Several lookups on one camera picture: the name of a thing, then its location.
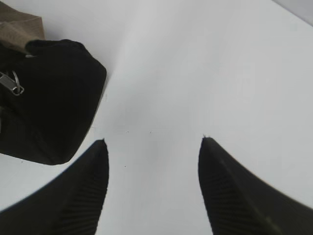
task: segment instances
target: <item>black leather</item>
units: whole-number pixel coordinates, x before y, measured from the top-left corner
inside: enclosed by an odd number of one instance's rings
[[[0,85],[0,152],[47,165],[69,161],[87,134],[100,101],[106,69],[70,40],[31,41],[34,57],[7,65],[24,93]]]
[[[199,181],[214,235],[313,234],[311,208],[264,183],[212,138],[202,140]]]
[[[93,235],[109,180],[104,141],[96,141],[49,184],[0,213],[1,235]]]

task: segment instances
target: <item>zipper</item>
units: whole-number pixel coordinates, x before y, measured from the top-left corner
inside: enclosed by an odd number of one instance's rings
[[[0,84],[6,87],[13,95],[21,95],[24,92],[24,87],[20,85],[19,78],[16,75],[15,71],[12,71],[14,75],[14,80],[9,77],[9,75],[3,72],[0,72]]]

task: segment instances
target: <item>zipper pull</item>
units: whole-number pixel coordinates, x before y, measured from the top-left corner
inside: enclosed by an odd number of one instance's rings
[[[24,87],[20,86],[19,78],[14,71],[12,71],[15,81],[7,74],[0,72],[0,83],[4,85],[13,95],[20,95],[24,92]]]

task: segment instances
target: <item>tan suede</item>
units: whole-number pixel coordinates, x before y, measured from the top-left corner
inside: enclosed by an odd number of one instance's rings
[[[26,44],[36,39],[45,39],[42,18],[19,12],[0,1],[0,42],[28,54]]]

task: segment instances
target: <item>white floor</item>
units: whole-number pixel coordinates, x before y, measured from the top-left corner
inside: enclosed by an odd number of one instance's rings
[[[108,69],[77,153],[96,139],[109,146],[98,235],[211,235],[197,175],[203,135],[313,207],[313,27],[270,0],[4,2]],[[68,166],[1,156],[0,209]]]

